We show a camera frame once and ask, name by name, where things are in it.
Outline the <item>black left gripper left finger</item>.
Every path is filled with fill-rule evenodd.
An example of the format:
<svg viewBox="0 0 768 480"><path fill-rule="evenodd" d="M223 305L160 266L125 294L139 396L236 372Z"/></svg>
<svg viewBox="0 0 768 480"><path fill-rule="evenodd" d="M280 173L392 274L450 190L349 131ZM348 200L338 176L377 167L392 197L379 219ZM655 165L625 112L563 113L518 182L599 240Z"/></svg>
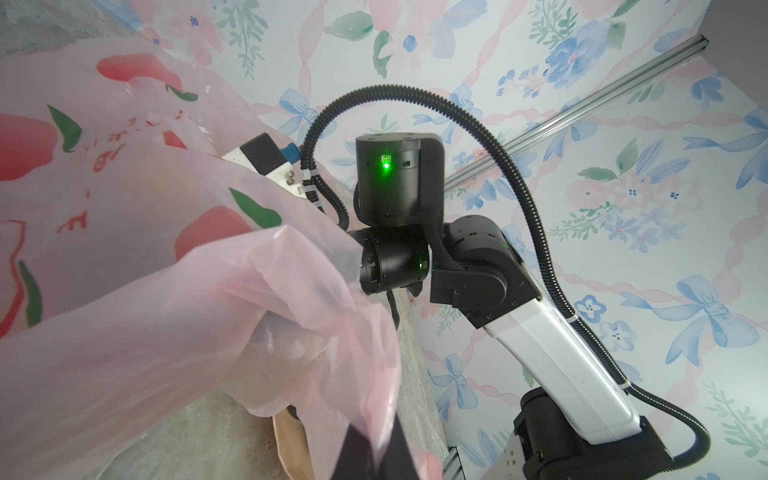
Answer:
<svg viewBox="0 0 768 480"><path fill-rule="evenodd" d="M375 480L377 466L369 440L353 425L347 429L331 480Z"/></svg>

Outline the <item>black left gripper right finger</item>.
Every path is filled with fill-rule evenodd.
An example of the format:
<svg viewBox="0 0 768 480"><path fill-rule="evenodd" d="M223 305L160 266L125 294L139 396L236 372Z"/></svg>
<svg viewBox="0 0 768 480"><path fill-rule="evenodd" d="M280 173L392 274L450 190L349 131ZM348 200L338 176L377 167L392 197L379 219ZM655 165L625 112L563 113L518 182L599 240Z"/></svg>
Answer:
<svg viewBox="0 0 768 480"><path fill-rule="evenodd" d="M379 480L419 480L398 416L395 417L390 441L379 466Z"/></svg>

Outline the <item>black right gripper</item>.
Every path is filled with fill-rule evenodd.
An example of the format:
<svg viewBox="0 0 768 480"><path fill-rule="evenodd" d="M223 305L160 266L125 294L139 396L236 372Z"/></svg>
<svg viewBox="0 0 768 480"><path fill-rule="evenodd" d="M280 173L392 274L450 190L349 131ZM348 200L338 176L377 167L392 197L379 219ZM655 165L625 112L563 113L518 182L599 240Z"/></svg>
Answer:
<svg viewBox="0 0 768 480"><path fill-rule="evenodd" d="M349 235L363 248L360 284L366 294L405 288L413 296L420 295L430 256L419 226L374 226Z"/></svg>

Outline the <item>pink plastic bag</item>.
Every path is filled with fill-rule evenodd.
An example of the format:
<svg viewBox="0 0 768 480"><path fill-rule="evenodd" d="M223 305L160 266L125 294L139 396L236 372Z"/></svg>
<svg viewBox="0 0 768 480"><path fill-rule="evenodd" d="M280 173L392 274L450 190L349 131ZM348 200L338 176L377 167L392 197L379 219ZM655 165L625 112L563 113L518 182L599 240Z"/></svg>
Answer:
<svg viewBox="0 0 768 480"><path fill-rule="evenodd" d="M225 153L264 131L139 38L1 61L1 475L79 479L221 389L380 466L401 384L361 246Z"/></svg>

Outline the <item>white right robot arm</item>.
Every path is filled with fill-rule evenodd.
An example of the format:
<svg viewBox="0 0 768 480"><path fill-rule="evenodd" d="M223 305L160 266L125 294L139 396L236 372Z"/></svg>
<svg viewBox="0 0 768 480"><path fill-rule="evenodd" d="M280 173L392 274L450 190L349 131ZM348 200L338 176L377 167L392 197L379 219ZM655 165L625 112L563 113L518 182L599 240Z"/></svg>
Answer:
<svg viewBox="0 0 768 480"><path fill-rule="evenodd" d="M489 479L648 479L673 463L648 420L528 273L490 219L443 219L444 147L434 134L360 136L353 205L364 292L430 290L527 367L506 444L482 439Z"/></svg>

